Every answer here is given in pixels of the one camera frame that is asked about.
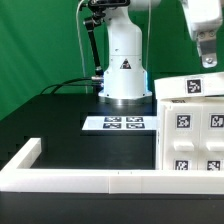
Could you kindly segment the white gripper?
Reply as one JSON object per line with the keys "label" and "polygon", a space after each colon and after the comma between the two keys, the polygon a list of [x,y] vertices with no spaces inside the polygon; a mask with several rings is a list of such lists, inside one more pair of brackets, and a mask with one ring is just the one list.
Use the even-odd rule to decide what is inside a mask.
{"label": "white gripper", "polygon": [[216,32],[223,23],[221,0],[180,0],[190,38],[204,68],[217,65]]}

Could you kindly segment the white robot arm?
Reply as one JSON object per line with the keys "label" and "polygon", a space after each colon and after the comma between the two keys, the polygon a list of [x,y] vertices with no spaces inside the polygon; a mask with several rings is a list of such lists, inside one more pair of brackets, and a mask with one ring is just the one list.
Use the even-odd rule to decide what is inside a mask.
{"label": "white robot arm", "polygon": [[[131,11],[151,11],[162,0],[117,0],[104,10],[109,39],[109,66],[104,72],[103,102],[138,104],[149,102],[148,73],[142,65],[142,31],[129,17]],[[217,65],[216,33],[224,21],[224,0],[179,0],[188,32],[202,66]]]}

